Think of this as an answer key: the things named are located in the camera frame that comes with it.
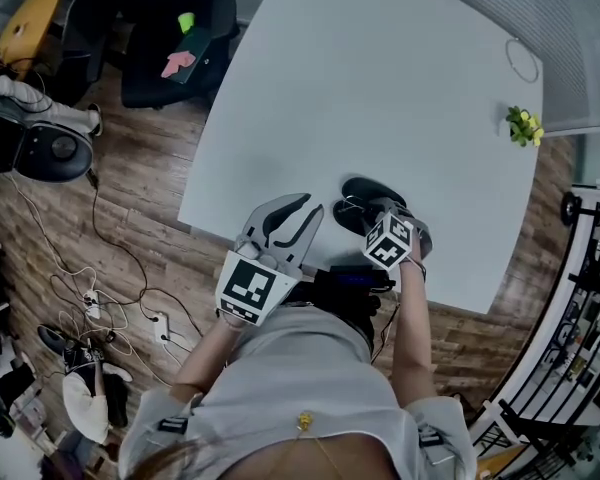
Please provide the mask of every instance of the green object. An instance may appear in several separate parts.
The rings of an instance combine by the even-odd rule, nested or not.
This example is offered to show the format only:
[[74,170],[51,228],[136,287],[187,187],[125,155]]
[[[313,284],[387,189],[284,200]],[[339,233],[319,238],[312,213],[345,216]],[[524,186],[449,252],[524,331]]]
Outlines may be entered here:
[[180,30],[183,34],[186,34],[193,28],[196,22],[196,15],[192,12],[185,12],[178,16],[178,23],[180,23]]

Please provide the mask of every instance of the white table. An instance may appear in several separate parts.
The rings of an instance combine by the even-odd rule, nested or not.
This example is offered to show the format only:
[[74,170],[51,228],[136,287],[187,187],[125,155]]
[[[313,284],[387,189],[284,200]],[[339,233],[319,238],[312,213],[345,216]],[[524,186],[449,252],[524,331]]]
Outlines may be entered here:
[[[509,39],[457,0],[264,0],[209,115],[179,219],[233,240],[259,204],[309,192],[327,211],[305,265],[340,264],[360,238],[331,206],[364,175],[428,223],[428,298],[486,313],[537,155],[510,142],[506,108],[542,111],[542,64],[535,83],[522,80]],[[522,53],[516,64],[533,71]]]

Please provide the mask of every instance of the black and white marker cube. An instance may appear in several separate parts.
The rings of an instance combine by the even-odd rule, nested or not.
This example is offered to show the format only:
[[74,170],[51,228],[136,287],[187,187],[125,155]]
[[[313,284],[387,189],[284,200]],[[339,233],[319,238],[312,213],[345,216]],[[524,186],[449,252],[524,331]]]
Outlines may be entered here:
[[413,225],[385,214],[365,237],[363,254],[384,270],[393,270],[411,252]]
[[260,326],[298,280],[229,251],[216,288],[217,307]]

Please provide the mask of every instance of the small plant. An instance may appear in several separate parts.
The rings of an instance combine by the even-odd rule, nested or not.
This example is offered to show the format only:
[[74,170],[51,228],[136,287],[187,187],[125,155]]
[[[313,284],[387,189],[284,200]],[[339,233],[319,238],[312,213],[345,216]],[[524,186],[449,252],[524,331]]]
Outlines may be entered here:
[[528,111],[520,110],[517,106],[509,107],[507,121],[512,142],[517,142],[522,147],[525,147],[527,142],[533,142],[535,147],[541,144],[544,129],[538,114],[530,115]]

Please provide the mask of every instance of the shoe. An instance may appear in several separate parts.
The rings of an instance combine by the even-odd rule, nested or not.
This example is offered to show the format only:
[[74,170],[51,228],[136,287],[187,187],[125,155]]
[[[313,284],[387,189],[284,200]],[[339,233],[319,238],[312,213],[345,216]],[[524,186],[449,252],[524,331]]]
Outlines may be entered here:
[[98,124],[96,127],[91,130],[91,134],[93,137],[100,137],[102,135],[102,131],[104,130],[104,122],[102,121],[102,110],[100,110],[100,106],[95,103],[89,103],[87,110],[92,110],[98,113]]
[[117,375],[125,382],[133,382],[133,377],[127,370],[111,363],[103,363],[102,373],[106,373],[107,375]]

